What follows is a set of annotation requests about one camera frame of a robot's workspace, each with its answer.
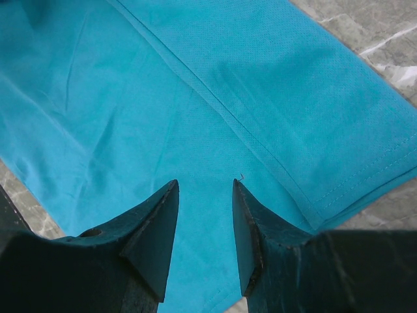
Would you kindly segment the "teal t shirt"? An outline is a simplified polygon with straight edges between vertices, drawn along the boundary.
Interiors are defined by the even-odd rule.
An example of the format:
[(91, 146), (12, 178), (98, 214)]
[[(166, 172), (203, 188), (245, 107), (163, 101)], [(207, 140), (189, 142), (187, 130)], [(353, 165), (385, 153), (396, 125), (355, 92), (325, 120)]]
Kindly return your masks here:
[(416, 176), (416, 109), (288, 1), (2, 1), (1, 159), (68, 235), (176, 179), (159, 310), (223, 312), (233, 180), (338, 226)]

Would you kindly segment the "black base crossbar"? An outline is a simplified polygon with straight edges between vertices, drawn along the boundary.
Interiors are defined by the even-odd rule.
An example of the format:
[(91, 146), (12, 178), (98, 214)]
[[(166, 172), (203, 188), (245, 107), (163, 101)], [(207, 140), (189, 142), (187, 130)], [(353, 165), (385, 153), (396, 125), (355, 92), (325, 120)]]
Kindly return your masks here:
[(17, 207), (14, 205), (6, 191), (0, 186), (0, 225), (5, 230), (31, 231)]

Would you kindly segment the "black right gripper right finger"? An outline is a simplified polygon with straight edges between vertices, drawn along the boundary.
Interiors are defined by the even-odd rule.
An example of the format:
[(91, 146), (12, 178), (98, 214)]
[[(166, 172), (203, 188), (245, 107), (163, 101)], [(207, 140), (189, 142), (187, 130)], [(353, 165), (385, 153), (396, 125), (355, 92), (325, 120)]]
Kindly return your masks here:
[(250, 312), (415, 312), (416, 232), (311, 235), (233, 183), (233, 228)]

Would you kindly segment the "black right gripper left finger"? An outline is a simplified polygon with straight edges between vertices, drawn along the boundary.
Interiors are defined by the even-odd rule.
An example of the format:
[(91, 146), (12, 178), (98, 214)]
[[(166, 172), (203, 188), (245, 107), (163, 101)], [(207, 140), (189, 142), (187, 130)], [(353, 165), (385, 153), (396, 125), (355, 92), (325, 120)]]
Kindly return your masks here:
[(172, 180), (77, 237), (1, 229), (2, 312), (156, 312), (179, 211)]

